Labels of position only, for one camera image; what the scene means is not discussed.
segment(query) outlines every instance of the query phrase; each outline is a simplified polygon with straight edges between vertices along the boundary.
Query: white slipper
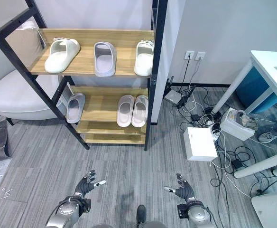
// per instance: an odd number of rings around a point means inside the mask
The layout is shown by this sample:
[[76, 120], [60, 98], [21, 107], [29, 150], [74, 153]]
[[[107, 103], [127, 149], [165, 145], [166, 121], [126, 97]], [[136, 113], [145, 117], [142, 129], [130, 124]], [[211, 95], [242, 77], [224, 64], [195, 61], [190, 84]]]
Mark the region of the white slipper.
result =
[[131, 123], [135, 127], [142, 127], [147, 121], [148, 97], [140, 95], [135, 99]]
[[94, 72], [97, 77], [110, 77], [115, 74], [117, 52], [108, 42], [94, 44]]
[[68, 123], [74, 124], [80, 121], [86, 97], [82, 93], [74, 94], [68, 102], [66, 119]]
[[57, 39], [50, 47], [50, 56], [45, 61], [45, 70], [49, 73], [63, 72], [79, 51], [80, 44], [75, 39]]
[[134, 72], [138, 76], [149, 76], [152, 73], [154, 43], [150, 40], [140, 41], [137, 45]]
[[120, 98], [118, 104], [118, 115], [116, 122], [120, 127], [127, 127], [131, 123], [133, 112], [134, 97], [131, 95], [124, 95]]

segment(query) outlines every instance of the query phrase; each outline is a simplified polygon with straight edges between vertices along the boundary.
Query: shoe rack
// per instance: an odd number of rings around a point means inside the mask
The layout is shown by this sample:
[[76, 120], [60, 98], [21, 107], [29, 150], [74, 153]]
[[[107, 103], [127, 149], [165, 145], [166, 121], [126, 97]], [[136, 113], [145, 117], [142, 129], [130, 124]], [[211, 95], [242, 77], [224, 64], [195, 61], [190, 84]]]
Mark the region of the shoe rack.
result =
[[[162, 47], [166, 9], [168, 0], [153, 0], [151, 30], [105, 30], [105, 29], [72, 29], [72, 28], [46, 28], [46, 24], [34, 2], [26, 0], [28, 8], [14, 17], [7, 24], [0, 27], [0, 49], [20, 72], [23, 78], [40, 96], [53, 113], [62, 121], [74, 137], [86, 148], [88, 143], [118, 143], [118, 144], [144, 144], [148, 148], [148, 139], [151, 126], [151, 114], [157, 83], [157, 72]], [[22, 23], [34, 17], [40, 28], [46, 47], [41, 55], [27, 69], [15, 54], [5, 38], [17, 29]], [[50, 75], [45, 71], [44, 64], [49, 56], [53, 38], [65, 37], [76, 39], [81, 46], [80, 52], [72, 60], [68, 68], [59, 73], [64, 76], [57, 91], [50, 98], [36, 81], [38, 75]], [[136, 58], [136, 45], [141, 40], [154, 40], [154, 56], [152, 74], [146, 78], [147, 88], [104, 88], [74, 86], [70, 76], [94, 77], [94, 50], [96, 42], [107, 41], [117, 50], [116, 73], [113, 77], [140, 77], [134, 73]], [[76, 129], [67, 123], [65, 116], [56, 107], [67, 83], [71, 85], [74, 93], [84, 93], [86, 104], [82, 118]], [[116, 123], [119, 98], [123, 95], [148, 96], [148, 118], [145, 126], [135, 128], [119, 127]]]
[[[53, 38], [66, 37], [76, 39], [81, 46], [79, 53], [68, 68], [59, 73], [68, 76], [91, 76], [94, 74], [94, 44], [99, 41], [112, 43], [117, 50], [116, 72], [114, 77], [141, 77], [134, 73], [136, 46], [141, 40], [154, 40], [153, 31], [139, 30], [93, 30], [93, 29], [41, 29], [47, 44], [45, 51], [30, 67], [35, 75], [48, 75], [45, 61], [50, 52]], [[147, 88], [106, 88], [72, 86], [72, 92], [83, 93], [86, 103], [81, 120], [76, 128], [84, 135], [86, 143], [145, 144], [146, 125], [141, 128], [119, 127], [116, 123], [118, 101], [123, 95], [148, 96]]]

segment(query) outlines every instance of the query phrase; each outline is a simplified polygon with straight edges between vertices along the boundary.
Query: white desk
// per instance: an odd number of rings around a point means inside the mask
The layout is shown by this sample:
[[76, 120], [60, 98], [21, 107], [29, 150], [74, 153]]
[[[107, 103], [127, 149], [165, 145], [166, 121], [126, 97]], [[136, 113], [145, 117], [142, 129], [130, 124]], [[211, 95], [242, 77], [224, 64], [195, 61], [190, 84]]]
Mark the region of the white desk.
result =
[[[277, 95], [277, 52], [274, 51], [251, 51], [251, 58], [245, 67], [240, 71], [238, 76], [235, 78], [233, 83], [227, 89], [223, 97], [219, 100], [217, 105], [213, 108], [212, 112], [217, 113], [219, 109], [224, 105], [224, 103], [228, 100], [231, 94], [235, 91], [235, 89], [239, 86], [242, 80], [246, 77], [248, 72], [255, 67], [258, 72], [262, 75], [264, 80], [269, 85], [269, 88], [261, 94], [261, 96], [256, 99], [246, 110], [246, 113], [250, 113], [253, 111], [259, 104], [261, 104], [266, 98], [268, 98], [272, 93]], [[269, 169], [273, 166], [277, 165], [277, 155], [260, 161], [254, 165], [251, 165], [241, 171], [237, 171], [234, 173], [236, 178], [245, 177], [256, 172]]]

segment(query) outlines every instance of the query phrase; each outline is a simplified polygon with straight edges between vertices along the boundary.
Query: power outlet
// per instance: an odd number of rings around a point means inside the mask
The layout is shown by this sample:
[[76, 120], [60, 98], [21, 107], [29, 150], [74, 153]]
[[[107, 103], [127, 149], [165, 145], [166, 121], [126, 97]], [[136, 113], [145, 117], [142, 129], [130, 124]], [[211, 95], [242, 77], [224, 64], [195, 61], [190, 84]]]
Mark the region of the power outlet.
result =
[[190, 56], [190, 59], [193, 59], [194, 51], [186, 51], [184, 59], [188, 59], [188, 56]]
[[197, 54], [196, 54], [196, 57], [195, 57], [195, 60], [202, 60], [205, 56], [205, 52], [201, 52], [199, 51]]

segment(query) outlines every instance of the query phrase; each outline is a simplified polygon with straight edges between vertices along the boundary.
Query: power strip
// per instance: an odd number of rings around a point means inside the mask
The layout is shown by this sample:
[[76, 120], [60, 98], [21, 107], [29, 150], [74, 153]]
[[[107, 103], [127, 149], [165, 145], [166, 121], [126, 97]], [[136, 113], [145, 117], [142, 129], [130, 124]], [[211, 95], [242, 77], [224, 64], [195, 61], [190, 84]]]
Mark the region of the power strip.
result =
[[210, 131], [212, 133], [212, 139], [213, 139], [213, 141], [214, 142], [217, 141], [219, 136], [220, 136], [220, 130], [218, 130], [218, 129], [214, 129], [213, 130], [214, 122], [212, 122], [210, 120], [207, 121], [207, 126], [208, 126], [208, 128], [210, 129]]

